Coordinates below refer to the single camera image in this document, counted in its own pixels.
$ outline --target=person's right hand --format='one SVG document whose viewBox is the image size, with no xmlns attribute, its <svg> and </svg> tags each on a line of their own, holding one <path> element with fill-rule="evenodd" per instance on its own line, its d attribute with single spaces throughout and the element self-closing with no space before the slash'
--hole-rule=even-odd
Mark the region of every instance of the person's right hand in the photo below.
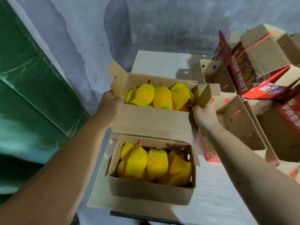
<svg viewBox="0 0 300 225">
<path fill-rule="evenodd" d="M 204 134 L 220 126 L 213 102 L 208 102 L 204 108 L 194 106 L 192 110 L 195 122 L 199 128 L 205 130 Z"/>
</svg>

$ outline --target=concrete wall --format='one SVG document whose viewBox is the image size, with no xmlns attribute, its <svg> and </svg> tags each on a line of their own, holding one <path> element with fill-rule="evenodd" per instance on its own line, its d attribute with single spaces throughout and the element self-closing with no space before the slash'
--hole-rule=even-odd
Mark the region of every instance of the concrete wall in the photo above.
<svg viewBox="0 0 300 225">
<path fill-rule="evenodd" d="M 112 59 L 131 71 L 127 0 L 8 1 L 90 113 L 110 89 Z"/>
<path fill-rule="evenodd" d="M 300 0 L 128 0 L 133 44 L 201 54 L 214 52 L 219 30 L 229 36 L 267 23 L 300 32 L 299 6 Z"/>
</svg>

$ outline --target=green tarp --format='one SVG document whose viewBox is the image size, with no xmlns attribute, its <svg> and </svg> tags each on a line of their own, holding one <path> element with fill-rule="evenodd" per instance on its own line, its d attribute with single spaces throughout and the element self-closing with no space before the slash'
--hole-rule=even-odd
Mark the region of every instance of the green tarp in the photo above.
<svg viewBox="0 0 300 225">
<path fill-rule="evenodd" d="M 6 0 L 0 0 L 0 28 L 1 204 L 89 115 Z"/>
</svg>

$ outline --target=wrapped fruit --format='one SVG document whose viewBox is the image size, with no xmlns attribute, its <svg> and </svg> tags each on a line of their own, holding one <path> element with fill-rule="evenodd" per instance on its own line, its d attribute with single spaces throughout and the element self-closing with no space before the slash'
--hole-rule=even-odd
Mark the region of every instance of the wrapped fruit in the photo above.
<svg viewBox="0 0 300 225">
<path fill-rule="evenodd" d="M 142 179 L 147 166 L 148 153 L 141 147 L 135 146 L 127 160 L 126 175 Z"/>
<path fill-rule="evenodd" d="M 170 151 L 170 153 L 168 154 L 168 159 L 169 159 L 169 168 L 171 167 L 175 157 L 179 157 L 181 158 L 182 160 L 185 159 L 185 155 L 184 153 L 182 153 L 181 151 L 179 150 L 175 150 L 173 149 L 172 151 Z"/>
<path fill-rule="evenodd" d="M 118 168 L 117 168 L 117 177 L 118 178 L 124 178 L 125 177 L 126 164 L 127 164 L 126 160 L 123 160 L 119 163 Z"/>
<path fill-rule="evenodd" d="M 186 186 L 192 176 L 192 163 L 186 162 L 179 156 L 175 156 L 170 167 L 170 181 L 168 185 L 173 186 Z"/>
<path fill-rule="evenodd" d="M 190 176 L 176 175 L 170 179 L 168 185 L 185 187 L 190 181 L 191 181 L 191 175 Z"/>
<path fill-rule="evenodd" d="M 154 87 L 149 84 L 143 84 L 135 91 L 134 98 L 131 103 L 138 106 L 149 106 L 154 97 Z"/>
<path fill-rule="evenodd" d="M 131 101 L 133 100 L 133 98 L 135 97 L 135 93 L 137 91 L 137 87 L 134 87 L 133 89 L 131 89 L 127 96 L 126 96 L 126 101 L 125 103 L 131 103 Z"/>
<path fill-rule="evenodd" d="M 192 106 L 194 103 L 193 93 L 183 84 L 176 83 L 171 88 L 174 108 L 181 109 L 183 106 Z"/>
<path fill-rule="evenodd" d="M 164 150 L 151 149 L 148 153 L 147 173 L 151 180 L 168 173 L 168 155 Z"/>
<path fill-rule="evenodd" d="M 121 160 L 127 160 L 134 147 L 133 143 L 124 144 L 121 149 Z"/>
<path fill-rule="evenodd" d="M 153 106 L 155 108 L 172 109 L 173 100 L 170 90 L 163 86 L 157 87 L 154 91 Z"/>
</svg>

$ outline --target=open cardboard box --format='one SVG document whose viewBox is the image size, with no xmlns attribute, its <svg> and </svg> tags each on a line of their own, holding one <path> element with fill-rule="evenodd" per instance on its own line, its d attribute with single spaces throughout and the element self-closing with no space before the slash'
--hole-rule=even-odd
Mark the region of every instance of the open cardboard box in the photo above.
<svg viewBox="0 0 300 225">
<path fill-rule="evenodd" d="M 167 152 L 173 149 L 182 151 L 185 154 L 186 161 L 192 163 L 191 182 L 186 187 L 175 187 L 117 178 L 116 170 L 120 161 L 122 146 L 128 142 L 137 144 L 139 140 L 141 140 L 142 147 L 146 151 L 149 151 L 151 148 L 165 150 Z M 196 187 L 196 166 L 200 166 L 198 155 L 194 150 L 195 149 L 189 143 L 185 142 L 120 135 L 108 171 L 110 193 L 119 197 L 188 205 Z"/>
<path fill-rule="evenodd" d="M 281 104 L 270 100 L 246 100 L 244 102 L 261 138 L 267 145 L 265 159 L 284 173 L 300 165 L 300 140 L 281 117 Z"/>
<path fill-rule="evenodd" d="M 295 39 L 279 28 L 261 24 L 245 32 L 230 52 L 220 32 L 221 57 L 230 65 L 242 97 L 272 99 L 299 84 L 300 50 Z"/>
<path fill-rule="evenodd" d="M 147 83 L 148 80 L 151 80 L 150 84 L 154 87 L 170 88 L 178 82 L 185 84 L 194 94 L 194 105 L 201 107 L 204 107 L 211 98 L 220 96 L 219 84 L 198 85 L 178 79 L 137 73 L 128 74 L 115 61 L 110 65 L 109 71 L 114 76 L 111 88 L 116 97 L 122 95 L 126 98 L 129 90 Z M 124 104 L 121 114 L 113 123 L 112 130 L 132 135 L 193 142 L 195 131 L 197 131 L 193 124 L 192 113 Z"/>
<path fill-rule="evenodd" d="M 201 83 L 219 83 L 221 95 L 214 98 L 219 122 L 255 153 L 264 158 L 266 145 L 258 134 L 241 98 L 237 95 L 226 65 L 220 60 L 199 60 L 192 66 L 193 80 Z M 212 144 L 201 136 L 208 162 L 220 162 Z"/>
</svg>

